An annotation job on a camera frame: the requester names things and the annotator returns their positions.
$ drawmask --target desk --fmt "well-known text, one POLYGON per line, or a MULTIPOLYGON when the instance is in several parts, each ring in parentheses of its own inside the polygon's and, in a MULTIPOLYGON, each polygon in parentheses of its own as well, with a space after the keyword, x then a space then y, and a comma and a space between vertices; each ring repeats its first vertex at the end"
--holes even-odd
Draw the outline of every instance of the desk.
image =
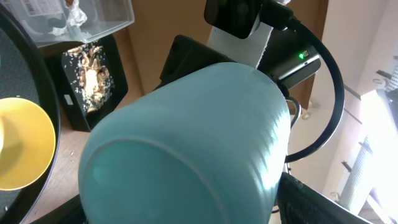
MULTIPOLYGON (((118 108, 121 108, 140 98, 142 87, 128 31, 121 30, 113 35, 118 45, 127 84, 129 85, 127 95, 118 106, 118 108)), ((46 56, 63 52, 69 49, 71 45, 78 45, 78 43, 58 44, 45 47, 40 51, 42 55, 46 56)), ((61 135, 55 165, 42 195, 24 223, 31 223, 44 216, 79 193, 78 165, 81 152, 89 135, 89 133, 72 130, 65 112, 61 109, 61 135)))

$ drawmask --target teal cup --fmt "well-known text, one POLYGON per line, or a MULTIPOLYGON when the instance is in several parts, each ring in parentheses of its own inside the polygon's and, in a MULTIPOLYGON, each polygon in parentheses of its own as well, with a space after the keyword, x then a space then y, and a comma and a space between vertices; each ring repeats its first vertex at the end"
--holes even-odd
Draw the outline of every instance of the teal cup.
POLYGON ((239 63, 201 69, 114 111, 79 167, 90 223, 268 223, 290 134, 284 96, 239 63))

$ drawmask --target white label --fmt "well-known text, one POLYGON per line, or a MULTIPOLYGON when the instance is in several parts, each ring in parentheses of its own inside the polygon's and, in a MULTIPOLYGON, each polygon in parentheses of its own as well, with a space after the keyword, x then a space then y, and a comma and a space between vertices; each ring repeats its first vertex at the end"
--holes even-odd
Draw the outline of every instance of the white label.
POLYGON ((59 0, 21 0, 29 16, 46 16, 62 12, 59 0))
POLYGON ((67 101, 68 105, 73 105, 72 99, 70 98, 70 95, 64 95, 65 100, 67 101))

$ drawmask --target plastic container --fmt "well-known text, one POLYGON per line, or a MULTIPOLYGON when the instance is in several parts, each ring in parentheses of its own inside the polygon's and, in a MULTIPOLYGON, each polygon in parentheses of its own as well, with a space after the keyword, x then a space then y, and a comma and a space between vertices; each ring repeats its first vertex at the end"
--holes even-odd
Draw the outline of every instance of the plastic container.
POLYGON ((67 22, 70 8, 65 0, 0 0, 22 24, 37 45, 62 41, 89 43, 112 34, 134 22, 131 0, 80 0, 87 21, 80 27, 67 22), (61 35, 53 29, 66 27, 61 35))

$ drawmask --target black plate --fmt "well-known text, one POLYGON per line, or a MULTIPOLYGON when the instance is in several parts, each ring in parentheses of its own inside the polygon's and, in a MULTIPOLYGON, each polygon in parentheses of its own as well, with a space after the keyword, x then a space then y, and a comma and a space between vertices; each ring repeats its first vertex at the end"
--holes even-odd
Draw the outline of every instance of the black plate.
POLYGON ((0 224, 20 223, 42 193, 57 155, 60 108, 55 87, 44 61, 21 25, 0 5, 0 98, 21 97, 40 105, 55 130, 56 147, 51 164, 33 184, 17 191, 0 192, 0 224))
POLYGON ((118 46, 112 35, 101 38, 94 43, 102 46, 102 65, 105 65, 113 79, 114 88, 110 91, 112 95, 104 105, 95 112, 87 113, 83 109, 83 97, 79 86, 78 59, 65 55, 66 52, 47 57, 45 63, 57 88, 58 99, 73 129, 77 131, 91 131, 105 116, 110 114, 122 101, 128 92, 126 76, 119 56, 118 46))

